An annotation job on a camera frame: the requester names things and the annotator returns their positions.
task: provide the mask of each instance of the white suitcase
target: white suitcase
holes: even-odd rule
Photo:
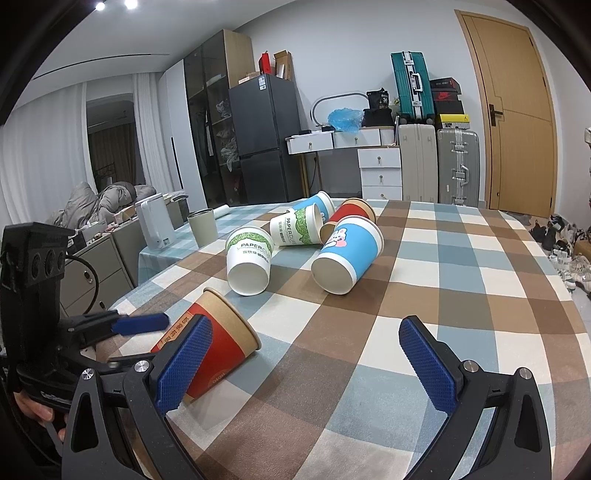
[[[400,125],[402,199],[437,203],[437,142],[432,125]]]

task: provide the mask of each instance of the green and white paper cup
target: green and white paper cup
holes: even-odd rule
[[[284,213],[269,223],[271,238],[279,246],[321,244],[321,227],[322,215],[315,203],[301,210]]]
[[[230,288],[245,297],[263,292],[269,284],[273,240],[256,226],[234,230],[226,240],[226,278]]]

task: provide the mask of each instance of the paper roll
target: paper roll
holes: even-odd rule
[[[215,208],[213,210],[213,216],[216,218],[216,220],[227,215],[228,213],[230,213],[230,207],[228,205],[222,205],[221,207]]]

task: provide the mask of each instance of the blue plastic bag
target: blue plastic bag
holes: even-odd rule
[[[348,132],[355,134],[361,128],[363,122],[363,111],[352,110],[351,108],[339,108],[329,114],[329,125],[336,128],[337,132]]]

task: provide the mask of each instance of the curtain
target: curtain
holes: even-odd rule
[[[134,114],[139,154],[146,183],[160,193],[172,192],[158,109],[158,86],[155,73],[134,73]]]
[[[125,124],[105,128],[88,135],[90,162],[95,171],[96,187],[102,190],[99,179],[112,177],[113,182],[128,181],[135,185],[135,125]]]
[[[13,223],[44,222],[65,207],[82,181],[96,190],[86,84],[48,93],[12,111],[0,127],[0,232]]]

